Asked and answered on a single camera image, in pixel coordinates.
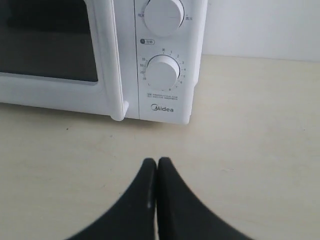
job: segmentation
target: dark glass window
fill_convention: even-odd
[[[83,0],[0,0],[0,72],[97,82]]]

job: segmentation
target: countertop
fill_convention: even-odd
[[[203,56],[189,125],[0,104],[0,239],[65,239],[172,158],[257,240],[320,239],[320,63]]]

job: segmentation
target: white microwave oven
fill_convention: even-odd
[[[208,0],[0,0],[0,102],[187,124]]]

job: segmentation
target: microwave door handle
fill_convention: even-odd
[[[110,116],[116,121],[122,121],[129,103],[124,101],[123,97],[114,0],[92,1],[92,3],[94,3],[103,82],[110,105]]]

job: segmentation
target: power level knob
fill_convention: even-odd
[[[167,55],[152,58],[145,70],[147,83],[152,89],[158,91],[168,91],[176,84],[179,76],[179,64]]]
[[[150,0],[144,10],[146,27],[159,37],[172,35],[185,17],[180,0]]]

